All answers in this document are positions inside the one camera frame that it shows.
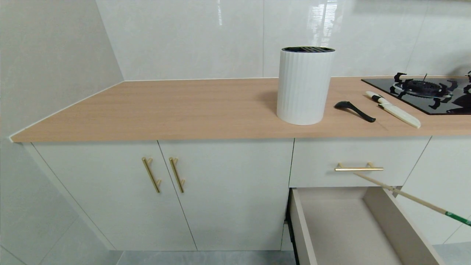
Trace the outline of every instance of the black glass cooktop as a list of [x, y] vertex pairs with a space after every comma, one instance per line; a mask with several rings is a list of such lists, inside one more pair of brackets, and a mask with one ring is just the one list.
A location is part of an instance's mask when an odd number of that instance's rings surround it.
[[398, 73], [394, 78], [362, 79], [387, 94], [428, 115], [471, 115], [471, 71], [468, 78], [408, 78]]

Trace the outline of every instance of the kitchen counter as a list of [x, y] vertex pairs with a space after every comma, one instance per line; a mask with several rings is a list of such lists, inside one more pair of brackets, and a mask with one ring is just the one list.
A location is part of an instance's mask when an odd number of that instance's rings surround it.
[[[465, 135], [470, 115], [430, 116], [361, 81], [333, 77], [323, 120], [288, 124], [276, 116], [277, 78], [131, 81], [117, 84], [11, 136], [14, 142], [135, 141]], [[364, 96], [374, 91], [417, 117], [415, 129]], [[376, 122], [335, 109], [352, 102]]]

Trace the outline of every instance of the cabinet door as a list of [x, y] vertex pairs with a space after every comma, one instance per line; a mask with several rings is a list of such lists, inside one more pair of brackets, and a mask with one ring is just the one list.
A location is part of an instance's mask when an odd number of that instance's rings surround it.
[[159, 144], [198, 250], [280, 250], [293, 139]]
[[[118, 250], [196, 250], [156, 141], [34, 145]], [[153, 159], [160, 193], [142, 157]]]
[[[470, 136], [433, 136], [402, 191], [468, 217], [471, 211], [470, 150]], [[402, 196], [397, 198], [432, 244], [443, 244], [461, 225]]]

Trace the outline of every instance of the gold handle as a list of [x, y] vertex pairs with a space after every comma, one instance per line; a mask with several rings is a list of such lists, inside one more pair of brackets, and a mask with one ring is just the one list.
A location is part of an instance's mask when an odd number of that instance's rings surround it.
[[150, 162], [152, 162], [152, 158], [149, 158], [148, 160], [145, 157], [142, 158], [142, 163], [144, 163], [144, 167], [147, 170], [147, 174], [149, 174], [149, 178], [152, 181], [152, 184], [154, 185], [155, 191], [157, 193], [160, 193], [159, 185], [160, 185], [160, 182], [162, 182], [162, 180], [157, 180], [157, 182], [155, 182], [154, 176], [152, 175], [152, 172], [150, 171], [150, 168], [149, 168], [148, 163]]
[[341, 163], [334, 168], [335, 171], [383, 171], [383, 167], [374, 167], [373, 164], [368, 162], [368, 167], [343, 167]]
[[177, 179], [177, 183], [178, 183], [178, 187], [180, 188], [180, 192], [183, 193], [185, 192], [183, 190], [183, 184], [185, 184], [185, 180], [180, 180], [180, 176], [178, 176], [178, 172], [177, 172], [177, 162], [178, 162], [178, 158], [169, 158], [170, 160], [170, 165], [172, 166], [172, 170], [173, 170], [173, 174], [175, 175], [175, 178]]

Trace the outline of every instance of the white cabinet door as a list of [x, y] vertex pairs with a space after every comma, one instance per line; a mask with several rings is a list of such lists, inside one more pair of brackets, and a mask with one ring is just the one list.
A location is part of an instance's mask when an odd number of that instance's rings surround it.
[[[433, 136], [402, 191], [468, 217], [471, 211], [470, 155], [470, 136]], [[402, 196], [397, 198], [432, 244], [443, 244], [461, 224]]]
[[430, 137], [296, 139], [290, 187], [375, 186], [344, 167], [366, 167], [371, 162], [384, 171], [364, 172], [391, 186], [402, 186]]
[[[196, 250], [156, 141], [34, 145], [118, 250]], [[153, 159], [160, 193], [142, 157]]]
[[293, 139], [159, 144], [198, 250], [280, 250]]

